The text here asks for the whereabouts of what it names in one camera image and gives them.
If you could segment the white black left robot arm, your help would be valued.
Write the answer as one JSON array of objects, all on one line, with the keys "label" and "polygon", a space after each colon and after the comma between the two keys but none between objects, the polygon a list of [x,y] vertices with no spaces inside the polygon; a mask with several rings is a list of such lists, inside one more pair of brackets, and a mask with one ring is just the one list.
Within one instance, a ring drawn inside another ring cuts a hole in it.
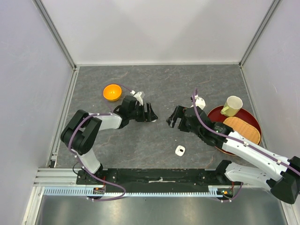
[{"label": "white black left robot arm", "polygon": [[144,104],[142,100],[137,95],[127,95],[113,112],[104,114],[78,110],[62,131],[60,140],[78,158],[92,184],[99,184],[103,179],[103,166],[92,150],[99,131],[122,129],[131,120],[154,122],[158,119],[151,103]]}]

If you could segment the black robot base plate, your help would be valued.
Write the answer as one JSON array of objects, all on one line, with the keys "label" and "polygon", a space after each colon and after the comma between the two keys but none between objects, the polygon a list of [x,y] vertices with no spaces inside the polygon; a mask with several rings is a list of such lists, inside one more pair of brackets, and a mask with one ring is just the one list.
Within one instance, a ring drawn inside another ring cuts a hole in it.
[{"label": "black robot base plate", "polygon": [[205,169],[104,169],[99,177],[126,192],[208,191],[208,186],[232,186],[224,175]]}]

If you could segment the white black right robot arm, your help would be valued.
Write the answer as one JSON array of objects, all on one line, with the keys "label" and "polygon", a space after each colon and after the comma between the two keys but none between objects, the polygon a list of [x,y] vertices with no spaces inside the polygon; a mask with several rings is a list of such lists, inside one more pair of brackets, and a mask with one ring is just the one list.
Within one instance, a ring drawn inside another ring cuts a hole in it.
[{"label": "white black right robot arm", "polygon": [[199,107],[176,106],[166,119],[169,127],[180,119],[179,130],[192,132],[209,146],[230,152],[254,167],[223,160],[215,172],[219,184],[229,181],[255,185],[270,191],[277,199],[294,204],[300,194],[300,159],[275,154],[246,139],[222,122],[213,122]]}]

